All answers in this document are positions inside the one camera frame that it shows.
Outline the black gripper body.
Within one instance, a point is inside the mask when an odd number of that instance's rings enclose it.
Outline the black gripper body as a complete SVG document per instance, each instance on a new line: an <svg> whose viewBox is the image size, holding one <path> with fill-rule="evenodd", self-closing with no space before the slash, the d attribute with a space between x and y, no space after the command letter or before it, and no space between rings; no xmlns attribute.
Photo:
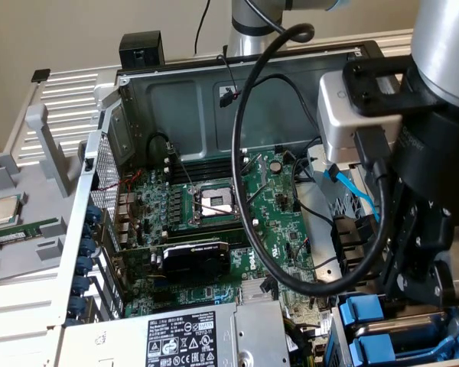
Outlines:
<svg viewBox="0 0 459 367"><path fill-rule="evenodd" d="M446 209L459 224L459 108L405 115L392 167L411 191Z"/></svg>

